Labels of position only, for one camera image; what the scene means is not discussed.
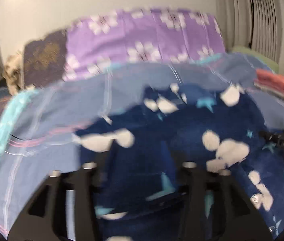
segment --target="red folded fabric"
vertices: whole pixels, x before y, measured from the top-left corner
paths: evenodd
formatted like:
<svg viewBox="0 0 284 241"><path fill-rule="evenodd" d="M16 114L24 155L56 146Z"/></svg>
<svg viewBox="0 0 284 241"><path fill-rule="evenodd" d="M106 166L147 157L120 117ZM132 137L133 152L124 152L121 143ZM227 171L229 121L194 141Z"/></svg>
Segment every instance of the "red folded fabric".
<svg viewBox="0 0 284 241"><path fill-rule="evenodd" d="M274 74L267 70L257 69L257 79L255 80L255 86L264 90L276 94L284 99L284 76L280 74Z"/></svg>

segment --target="brown pillow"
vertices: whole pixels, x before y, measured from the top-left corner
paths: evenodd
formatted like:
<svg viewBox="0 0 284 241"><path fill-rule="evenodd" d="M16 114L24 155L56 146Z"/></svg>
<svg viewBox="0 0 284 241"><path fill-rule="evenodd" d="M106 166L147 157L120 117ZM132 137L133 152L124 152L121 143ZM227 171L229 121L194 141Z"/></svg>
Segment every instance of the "brown pillow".
<svg viewBox="0 0 284 241"><path fill-rule="evenodd" d="M59 30L44 40L32 41L24 49L24 82L45 87L62 78L66 54L66 31Z"/></svg>

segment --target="black cord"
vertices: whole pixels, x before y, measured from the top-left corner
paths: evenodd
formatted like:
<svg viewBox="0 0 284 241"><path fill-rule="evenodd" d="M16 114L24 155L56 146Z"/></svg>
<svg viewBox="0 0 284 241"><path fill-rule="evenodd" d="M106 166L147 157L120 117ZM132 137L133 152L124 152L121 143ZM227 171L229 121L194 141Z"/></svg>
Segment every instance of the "black cord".
<svg viewBox="0 0 284 241"><path fill-rule="evenodd" d="M255 6L253 4L253 0L251 0L251 41L249 42L249 48L252 49L253 43L253 29L255 26Z"/></svg>

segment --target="gold pattern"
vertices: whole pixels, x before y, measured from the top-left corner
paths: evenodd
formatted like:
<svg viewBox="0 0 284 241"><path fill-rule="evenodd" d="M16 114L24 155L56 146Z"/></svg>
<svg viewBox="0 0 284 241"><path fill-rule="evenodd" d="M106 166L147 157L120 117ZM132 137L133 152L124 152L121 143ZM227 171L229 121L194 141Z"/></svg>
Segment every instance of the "gold pattern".
<svg viewBox="0 0 284 241"><path fill-rule="evenodd" d="M47 69L48 65L57 62L60 54L60 46L58 43L47 43L41 52L41 47L38 46L33 52L33 58L27 60L24 69L28 69L31 64L35 64L36 70Z"/></svg>

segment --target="green pillow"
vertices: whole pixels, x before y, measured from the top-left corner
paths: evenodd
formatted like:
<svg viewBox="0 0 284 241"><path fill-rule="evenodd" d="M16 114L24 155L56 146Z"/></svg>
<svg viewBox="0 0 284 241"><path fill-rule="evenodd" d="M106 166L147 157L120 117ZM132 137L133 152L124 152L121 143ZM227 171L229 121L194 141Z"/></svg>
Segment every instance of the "green pillow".
<svg viewBox="0 0 284 241"><path fill-rule="evenodd" d="M273 60L267 58L266 56L264 56L260 53L257 53L256 51L251 50L250 48L242 47L242 46L234 46L232 48L231 52L233 52L233 53L244 53L244 54L252 55L252 56L258 58L263 63L265 63L275 73L279 73L279 65L276 62L274 62Z"/></svg>

